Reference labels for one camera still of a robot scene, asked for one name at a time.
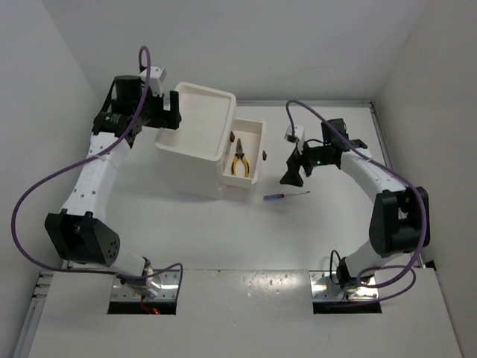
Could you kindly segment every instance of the gray wall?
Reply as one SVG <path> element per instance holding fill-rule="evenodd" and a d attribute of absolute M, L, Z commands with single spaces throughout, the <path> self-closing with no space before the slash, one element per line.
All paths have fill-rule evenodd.
<path fill-rule="evenodd" d="M 430 194 L 434 258 L 466 357 L 477 357 L 477 1 L 433 0 L 379 96 L 395 166 Z"/>
<path fill-rule="evenodd" d="M 31 184 L 84 155 L 99 103 L 40 1 L 1 3 L 0 48 L 0 357 L 10 357 L 38 272 L 13 244 L 11 211 Z M 20 213 L 22 242 L 50 264 L 59 260 L 43 220 L 73 180 L 38 189 Z"/>
<path fill-rule="evenodd" d="M 375 98 L 427 0 L 43 0 L 99 96 L 140 45 L 238 98 Z"/>

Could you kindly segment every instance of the metal bracket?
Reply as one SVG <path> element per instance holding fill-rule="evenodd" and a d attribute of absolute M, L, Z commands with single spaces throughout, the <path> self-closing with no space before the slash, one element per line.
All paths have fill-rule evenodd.
<path fill-rule="evenodd" d="M 310 284 L 312 287 L 312 301 L 314 304 L 332 304 L 335 302 L 371 301 L 379 297 L 378 289 L 366 287 L 345 287 L 342 289 L 330 279 L 327 271 L 310 271 Z M 374 285 L 376 281 L 372 277 L 366 284 Z"/>
<path fill-rule="evenodd" d="M 146 297 L 144 302 L 172 304 L 176 301 L 177 288 L 179 287 L 179 271 L 167 271 L 159 274 L 151 281 L 151 290 L 155 296 Z M 121 285 L 118 278 L 114 280 L 111 290 L 111 302 L 115 303 L 138 303 L 141 296 L 133 292 L 125 285 Z"/>

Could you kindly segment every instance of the white toolbox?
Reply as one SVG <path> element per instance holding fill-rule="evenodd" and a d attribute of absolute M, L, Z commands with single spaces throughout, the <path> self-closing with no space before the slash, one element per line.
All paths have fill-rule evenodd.
<path fill-rule="evenodd" d="M 178 192 L 215 199 L 223 198 L 226 186 L 253 192 L 262 162 L 265 122 L 236 118 L 232 93 L 185 82 L 176 91 L 182 122 L 177 130 L 160 128 L 155 141 L 169 185 Z M 232 175 L 238 138 L 250 165 L 248 178 L 242 161 Z"/>

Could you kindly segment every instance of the yellow handled pliers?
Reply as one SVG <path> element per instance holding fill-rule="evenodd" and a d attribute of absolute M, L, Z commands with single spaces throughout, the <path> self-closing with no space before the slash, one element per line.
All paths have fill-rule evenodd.
<path fill-rule="evenodd" d="M 239 160 L 241 160 L 241 162 L 244 164 L 245 177 L 248 178 L 250 176 L 250 166 L 248 165 L 248 160 L 245 157 L 244 149 L 241 146 L 240 138 L 237 139 L 236 155 L 233 158 L 233 162 L 232 162 L 232 175 L 237 175 L 236 167 Z"/>

